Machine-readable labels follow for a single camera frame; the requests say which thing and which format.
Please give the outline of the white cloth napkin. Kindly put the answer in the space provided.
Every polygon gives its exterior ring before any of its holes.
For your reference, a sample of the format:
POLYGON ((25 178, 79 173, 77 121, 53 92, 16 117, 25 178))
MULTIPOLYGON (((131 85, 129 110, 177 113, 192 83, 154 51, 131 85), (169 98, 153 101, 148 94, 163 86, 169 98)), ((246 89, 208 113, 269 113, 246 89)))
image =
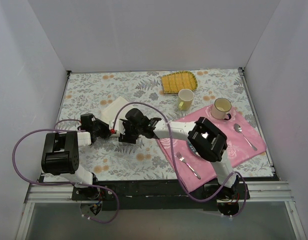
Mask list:
MULTIPOLYGON (((123 97, 118 97, 116 100, 114 100, 110 105, 108 105, 105 109, 101 111, 100 114, 100 120, 107 123, 109 125, 109 122, 111 120, 114 120, 118 111, 125 106, 128 103, 127 100, 125 100, 123 97)), ((118 119, 126 120, 126 113, 133 108, 132 105, 129 105, 125 107, 118 115, 118 119)))

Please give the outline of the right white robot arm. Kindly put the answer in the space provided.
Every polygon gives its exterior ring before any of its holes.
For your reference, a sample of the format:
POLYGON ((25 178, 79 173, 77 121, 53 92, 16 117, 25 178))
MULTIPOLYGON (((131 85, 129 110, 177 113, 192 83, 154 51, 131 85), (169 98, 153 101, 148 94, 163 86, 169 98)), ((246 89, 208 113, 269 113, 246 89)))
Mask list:
POLYGON ((231 199, 239 192, 240 179, 228 157, 227 136, 205 117, 191 122, 168 122, 165 116, 148 118, 132 108, 124 119, 114 119, 111 131, 119 133, 118 141, 123 143, 135 144, 139 136, 169 139, 170 144, 173 139, 189 142, 216 173, 219 187, 215 196, 231 199))

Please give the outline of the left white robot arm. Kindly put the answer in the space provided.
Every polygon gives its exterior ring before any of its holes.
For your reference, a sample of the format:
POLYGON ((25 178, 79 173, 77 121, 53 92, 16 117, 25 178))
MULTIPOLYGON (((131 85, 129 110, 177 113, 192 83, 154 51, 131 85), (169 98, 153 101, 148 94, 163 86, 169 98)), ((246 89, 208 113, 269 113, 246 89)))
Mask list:
POLYGON ((45 137, 41 168, 46 174, 60 176, 73 183, 78 193, 89 200, 101 199, 94 173, 80 165, 79 148, 93 144, 97 138, 111 136, 109 124, 87 113, 80 116, 78 130, 48 133, 45 137))

